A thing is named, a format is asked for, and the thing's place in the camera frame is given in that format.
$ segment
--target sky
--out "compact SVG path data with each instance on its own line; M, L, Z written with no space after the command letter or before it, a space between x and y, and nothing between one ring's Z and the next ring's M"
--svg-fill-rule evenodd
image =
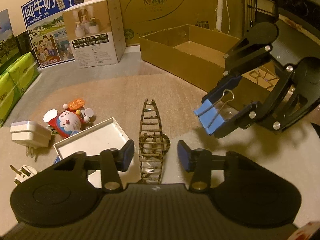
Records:
M8 10L0 12L0 41L6 40L13 32L9 20Z

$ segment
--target barcode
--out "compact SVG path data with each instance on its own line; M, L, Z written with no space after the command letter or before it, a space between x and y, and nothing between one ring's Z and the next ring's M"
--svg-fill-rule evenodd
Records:
M208 23L196 23L196 26L199 26L201 28L210 29L210 25Z

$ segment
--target doraemon figurine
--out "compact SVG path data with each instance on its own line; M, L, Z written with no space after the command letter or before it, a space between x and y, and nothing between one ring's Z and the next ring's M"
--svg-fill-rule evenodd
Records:
M84 108L84 103L82 99L76 99L70 104L64 104L65 111L60 114L56 110L50 110L45 114L44 121L53 132L64 139L68 138L81 132L81 125L88 123L94 114L92 109Z

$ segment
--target green tissue package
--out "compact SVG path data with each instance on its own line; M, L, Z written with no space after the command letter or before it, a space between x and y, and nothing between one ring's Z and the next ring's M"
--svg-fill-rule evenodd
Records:
M0 127L9 116L10 112L21 98L9 73L0 75Z
M10 74L21 95L23 95L39 75L37 67L38 62L33 57L32 53L28 52L7 68L6 72Z

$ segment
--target open cardboard box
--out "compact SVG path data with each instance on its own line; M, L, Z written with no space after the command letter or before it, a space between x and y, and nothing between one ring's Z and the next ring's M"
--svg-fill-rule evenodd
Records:
M183 25L141 37L141 58L209 92L223 77L224 54L238 41L216 30ZM228 104L241 110L253 101L263 103L277 83L273 73L269 63L244 74Z

